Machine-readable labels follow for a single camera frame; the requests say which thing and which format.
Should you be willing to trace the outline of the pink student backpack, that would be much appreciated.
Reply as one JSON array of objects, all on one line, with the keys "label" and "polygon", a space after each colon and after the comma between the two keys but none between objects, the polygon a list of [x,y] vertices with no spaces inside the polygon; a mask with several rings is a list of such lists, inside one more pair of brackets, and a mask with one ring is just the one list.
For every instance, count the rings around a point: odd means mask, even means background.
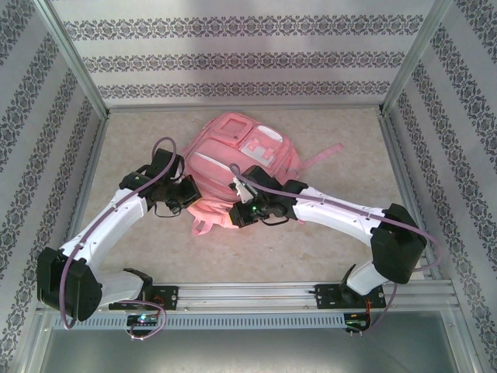
[{"label": "pink student backpack", "polygon": [[238,191],[229,187],[235,177],[230,164],[238,165],[242,172],[259,166],[283,184],[342,150],[338,143],[302,161],[285,134],[240,113],[221,114],[203,126],[182,152],[184,175],[192,176],[201,194],[187,208],[194,217],[192,233],[206,234],[215,225],[237,228],[228,213],[240,201]]}]

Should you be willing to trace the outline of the grey metal panel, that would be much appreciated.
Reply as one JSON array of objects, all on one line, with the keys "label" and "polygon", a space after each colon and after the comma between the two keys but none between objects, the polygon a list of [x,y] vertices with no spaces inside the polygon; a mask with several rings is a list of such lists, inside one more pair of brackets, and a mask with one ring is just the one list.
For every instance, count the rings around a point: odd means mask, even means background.
[{"label": "grey metal panel", "polygon": [[359,337],[337,329],[56,331],[39,373],[459,373],[442,336]]}]

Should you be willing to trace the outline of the aluminium side rail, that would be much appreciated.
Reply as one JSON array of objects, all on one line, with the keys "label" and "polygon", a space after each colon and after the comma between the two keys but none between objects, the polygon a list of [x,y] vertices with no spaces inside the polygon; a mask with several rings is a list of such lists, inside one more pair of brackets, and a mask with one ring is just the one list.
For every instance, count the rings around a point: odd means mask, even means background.
[{"label": "aluminium side rail", "polygon": [[57,253],[83,229],[83,218],[107,124],[107,119],[101,119],[88,127],[78,150],[68,184],[68,194],[63,199],[63,207],[58,215],[59,218],[65,218],[65,221],[57,223],[57,238],[51,243]]},{"label": "aluminium side rail", "polygon": [[[385,117],[381,113],[378,116],[378,120],[388,156],[391,161],[394,177],[398,185],[399,193],[401,195],[401,200],[408,212],[412,215],[418,227],[427,231],[422,220],[422,215],[420,213],[419,207],[415,200],[415,193],[410,183],[410,179],[408,178],[408,172],[401,155],[401,149],[399,148],[396,137],[394,135],[392,124],[389,118]],[[428,246],[422,254],[420,263],[422,265],[430,265],[435,262],[435,259],[438,259],[438,257],[436,257],[436,255],[434,254],[432,244],[430,243],[430,241],[428,241]],[[442,279],[438,267],[432,267],[430,269],[424,270],[422,273],[424,279],[426,280]]]}]

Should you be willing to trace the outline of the aluminium mounting rail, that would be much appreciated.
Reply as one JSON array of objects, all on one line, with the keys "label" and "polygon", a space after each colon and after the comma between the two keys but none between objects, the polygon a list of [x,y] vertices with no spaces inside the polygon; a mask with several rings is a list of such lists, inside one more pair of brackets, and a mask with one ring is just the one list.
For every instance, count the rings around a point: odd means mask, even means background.
[{"label": "aluminium mounting rail", "polygon": [[[365,309],[318,309],[315,296],[310,294],[314,282],[296,283],[220,283],[220,284],[154,284],[179,288],[176,310],[262,312],[335,310],[362,312]],[[406,285],[391,283],[381,286],[386,306],[391,311],[439,311],[458,309],[460,302],[450,281],[414,280]],[[379,312],[384,309],[372,309]]]}]

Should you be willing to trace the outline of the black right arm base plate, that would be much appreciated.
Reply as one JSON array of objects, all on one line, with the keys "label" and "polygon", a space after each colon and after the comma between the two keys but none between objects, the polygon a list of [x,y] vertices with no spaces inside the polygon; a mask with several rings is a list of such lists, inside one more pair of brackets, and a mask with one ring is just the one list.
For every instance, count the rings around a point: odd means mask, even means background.
[{"label": "black right arm base plate", "polygon": [[386,301],[381,286],[374,288],[367,295],[343,288],[338,284],[316,284],[310,294],[315,296],[318,309],[365,309],[367,302],[372,309],[384,309]]}]

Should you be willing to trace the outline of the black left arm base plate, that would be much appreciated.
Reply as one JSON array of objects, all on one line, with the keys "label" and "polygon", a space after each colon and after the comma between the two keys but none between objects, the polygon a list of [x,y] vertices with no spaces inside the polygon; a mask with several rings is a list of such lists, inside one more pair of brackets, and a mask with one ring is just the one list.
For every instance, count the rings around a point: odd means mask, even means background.
[{"label": "black left arm base plate", "polygon": [[[160,305],[164,310],[176,310],[178,301],[179,288],[176,286],[159,286],[152,285],[147,287],[138,296],[137,300],[152,302]],[[158,309],[150,305],[127,304],[114,302],[108,305],[109,310],[146,310],[157,311]]]}]

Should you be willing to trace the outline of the aluminium back rail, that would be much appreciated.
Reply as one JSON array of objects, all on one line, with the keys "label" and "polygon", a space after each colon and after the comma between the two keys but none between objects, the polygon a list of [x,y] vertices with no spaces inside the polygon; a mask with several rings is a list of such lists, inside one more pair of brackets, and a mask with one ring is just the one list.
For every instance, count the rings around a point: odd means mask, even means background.
[{"label": "aluminium back rail", "polygon": [[109,114],[114,113],[154,113],[154,112],[186,112],[186,111],[221,111],[221,112],[242,112],[247,110],[368,110],[373,109],[380,111],[379,104],[359,103],[359,104],[276,104],[276,105],[159,105],[159,104],[141,104],[141,105],[121,105],[111,106],[108,109]]}]

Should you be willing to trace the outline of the aluminium frame post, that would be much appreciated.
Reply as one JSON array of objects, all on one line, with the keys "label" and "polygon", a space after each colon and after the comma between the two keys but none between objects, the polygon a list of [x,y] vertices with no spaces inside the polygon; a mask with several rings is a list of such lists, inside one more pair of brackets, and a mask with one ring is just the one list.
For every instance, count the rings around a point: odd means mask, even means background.
[{"label": "aluminium frame post", "polygon": [[61,18],[57,14],[55,7],[51,4],[50,0],[32,1],[37,11],[42,16],[43,21],[59,50],[63,54],[68,67],[73,71],[99,118],[106,120],[109,115],[109,109],[89,74],[82,57],[71,40],[68,31],[65,29]]},{"label": "aluminium frame post", "polygon": [[454,0],[434,0],[431,9],[424,19],[408,53],[405,56],[397,75],[394,77],[391,86],[380,105],[380,112],[383,116],[388,115],[396,104],[403,88],[407,84],[415,66],[422,58],[425,49],[428,47],[433,34],[443,21],[449,7]]}]

